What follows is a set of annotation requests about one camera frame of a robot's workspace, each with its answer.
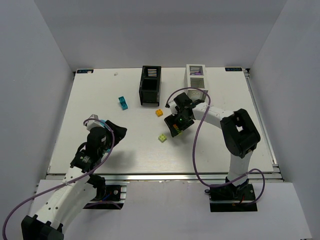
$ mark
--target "white table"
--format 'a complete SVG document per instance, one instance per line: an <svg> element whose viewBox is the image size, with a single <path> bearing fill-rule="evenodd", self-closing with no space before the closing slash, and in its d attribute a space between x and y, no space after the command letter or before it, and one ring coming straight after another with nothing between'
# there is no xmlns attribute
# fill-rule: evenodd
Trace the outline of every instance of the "white table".
<svg viewBox="0 0 320 240"><path fill-rule="evenodd" d="M37 193L60 184L41 180ZM254 183L259 194L262 184ZM64 239L300 240L311 234L292 183L267 183L257 212L210 212L200 183L130 182L122 210L85 209ZM30 215L50 194L36 198Z"/></svg>
<svg viewBox="0 0 320 240"><path fill-rule="evenodd" d="M86 141L88 131L82 125L91 114L110 120L128 129L125 138L114 148L98 174L187 174L193 173L192 145L197 121L182 135L172 138L164 118L169 95L184 87L185 68L162 68L160 107L141 106L139 83L141 68L94 69L93 73L75 75L69 102L52 154L49 174L65 174L79 145ZM226 72L223 67L206 68L212 104L226 110L246 109L260 135L249 168L272 172L272 156L263 138L262 129L241 71ZM122 110L118 97L124 96L128 109ZM163 116L155 111L161 108ZM160 134L167 140L161 143ZM227 173L230 153L220 129L204 123L196 148L196 162L201 173Z"/></svg>

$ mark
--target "black tag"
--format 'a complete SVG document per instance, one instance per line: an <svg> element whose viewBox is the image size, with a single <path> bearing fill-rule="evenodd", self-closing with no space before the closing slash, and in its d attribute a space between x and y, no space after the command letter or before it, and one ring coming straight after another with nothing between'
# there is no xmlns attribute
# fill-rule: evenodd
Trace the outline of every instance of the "black tag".
<svg viewBox="0 0 320 240"><path fill-rule="evenodd" d="M93 69L79 69L76 71L77 74L92 74L93 72Z"/></svg>
<svg viewBox="0 0 320 240"><path fill-rule="evenodd" d="M242 72L241 67L225 67L226 72Z"/></svg>

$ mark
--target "yellow-green block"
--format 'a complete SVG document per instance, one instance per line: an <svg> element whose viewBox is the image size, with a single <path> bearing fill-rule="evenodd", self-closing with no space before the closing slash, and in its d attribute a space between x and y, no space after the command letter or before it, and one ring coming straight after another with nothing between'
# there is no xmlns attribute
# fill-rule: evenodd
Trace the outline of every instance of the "yellow-green block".
<svg viewBox="0 0 320 240"><path fill-rule="evenodd" d="M160 142L163 143L165 140L167 140L167 137L166 137L166 135L161 134L161 135L158 137L158 139L160 140Z"/></svg>

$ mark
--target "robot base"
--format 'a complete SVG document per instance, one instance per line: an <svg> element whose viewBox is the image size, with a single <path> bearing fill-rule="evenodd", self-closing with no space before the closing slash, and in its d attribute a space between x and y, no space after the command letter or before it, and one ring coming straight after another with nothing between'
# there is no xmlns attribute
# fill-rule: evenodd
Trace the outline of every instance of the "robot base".
<svg viewBox="0 0 320 240"><path fill-rule="evenodd" d="M256 199L252 184L241 189L237 196L230 194L229 186L210 188L210 212L257 212L257 204L248 204Z"/></svg>

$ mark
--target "wall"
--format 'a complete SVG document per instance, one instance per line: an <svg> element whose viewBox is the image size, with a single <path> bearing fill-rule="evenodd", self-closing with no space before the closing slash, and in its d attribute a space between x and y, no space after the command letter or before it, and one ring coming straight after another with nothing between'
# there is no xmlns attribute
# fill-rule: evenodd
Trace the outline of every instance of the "wall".
<svg viewBox="0 0 320 240"><path fill-rule="evenodd" d="M0 7L0 225L44 178L72 85L72 71L33 0ZM20 239L26 204L8 224Z"/></svg>
<svg viewBox="0 0 320 240"><path fill-rule="evenodd" d="M320 240L320 1L288 0L251 69L281 172Z"/></svg>
<svg viewBox="0 0 320 240"><path fill-rule="evenodd" d="M35 0L72 70L242 66L287 0Z"/></svg>

